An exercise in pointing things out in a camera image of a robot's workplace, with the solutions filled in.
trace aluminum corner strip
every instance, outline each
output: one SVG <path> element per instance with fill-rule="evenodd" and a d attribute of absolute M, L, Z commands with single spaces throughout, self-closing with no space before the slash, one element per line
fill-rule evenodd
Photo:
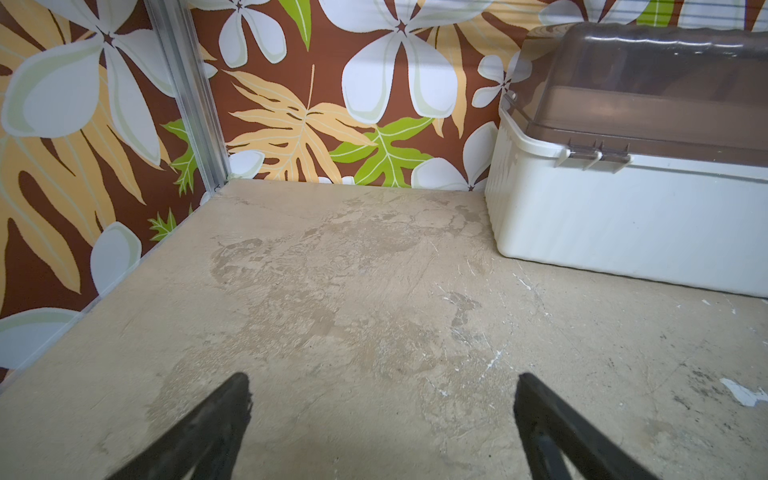
<path fill-rule="evenodd" d="M 144 4 L 160 39 L 205 189 L 212 194 L 227 182 L 230 172 L 189 5 L 187 0 L 144 0 Z"/>

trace green leaf print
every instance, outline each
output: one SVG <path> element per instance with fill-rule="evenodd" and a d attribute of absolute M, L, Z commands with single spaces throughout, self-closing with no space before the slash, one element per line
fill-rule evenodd
<path fill-rule="evenodd" d="M 148 222 L 152 223 L 152 226 L 149 227 L 149 229 L 157 232 L 154 237 L 150 238 L 150 240 L 154 242 L 163 240 L 165 237 L 170 235 L 170 232 L 174 231 L 174 228 L 176 228 L 174 212 L 172 212 L 170 208 L 168 209 L 168 220 L 163 220 L 163 217 L 160 216 L 160 212 L 158 212 L 157 218 L 150 218 Z"/>
<path fill-rule="evenodd" d="M 666 27 L 672 19 L 674 0 L 650 0 L 645 11 L 637 17 L 638 25 Z"/>
<path fill-rule="evenodd" d="M 398 140 L 408 140 L 432 123 L 432 118 L 405 117 L 393 121 L 384 127 L 375 126 L 376 131 L 364 134 L 376 143 L 376 146 L 364 146 L 344 142 L 331 152 L 333 161 L 340 164 L 351 164 L 366 159 L 366 162 L 355 174 L 355 183 L 369 185 L 384 174 L 384 187 L 405 187 L 410 185 L 402 175 L 402 169 L 414 169 L 432 158 L 415 148 L 404 148 L 392 145 Z"/>
<path fill-rule="evenodd" d="M 190 191 L 194 192 L 194 172 L 197 170 L 197 159 L 194 156 L 189 135 L 187 135 L 187 130 L 181 119 L 165 124 L 163 128 L 187 142 L 187 151 L 170 163 L 174 169 L 180 172 L 179 179 L 174 182 L 174 185 L 179 186 L 179 197 L 181 197 L 182 194 L 187 192 L 187 187 L 190 188 Z"/>
<path fill-rule="evenodd" d="M 306 50 L 310 50 L 310 37 L 312 36 L 312 9 L 310 0 L 279 0 L 280 4 L 290 15 L 296 26 L 299 27 L 301 39 L 304 40 Z"/>

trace plastic storage box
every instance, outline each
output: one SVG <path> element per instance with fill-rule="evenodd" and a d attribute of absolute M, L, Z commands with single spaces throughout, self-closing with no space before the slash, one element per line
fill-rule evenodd
<path fill-rule="evenodd" d="M 768 34 L 537 28 L 526 76 L 485 190 L 499 252 L 768 296 Z"/>

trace white plastic container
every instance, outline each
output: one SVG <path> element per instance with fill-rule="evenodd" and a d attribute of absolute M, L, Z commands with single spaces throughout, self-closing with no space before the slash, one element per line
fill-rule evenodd
<path fill-rule="evenodd" d="M 586 168 L 500 115 L 485 198 L 502 255 L 768 296 L 768 168 L 636 154 Z"/>

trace metal frame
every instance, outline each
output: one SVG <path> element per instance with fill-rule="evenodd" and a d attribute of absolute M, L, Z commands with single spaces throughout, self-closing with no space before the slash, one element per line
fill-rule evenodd
<path fill-rule="evenodd" d="M 235 373 L 108 480 L 229 480 L 252 406 L 248 376 Z"/>
<path fill-rule="evenodd" d="M 187 0 L 144 0 L 144 4 L 163 47 L 176 88 L 176 102 L 205 189 L 212 194 L 227 182 L 230 172 L 214 96 L 203 73 L 203 59 Z"/>
<path fill-rule="evenodd" d="M 571 480 L 561 450 L 587 480 L 658 480 L 532 373 L 520 375 L 514 409 L 533 480 Z"/>

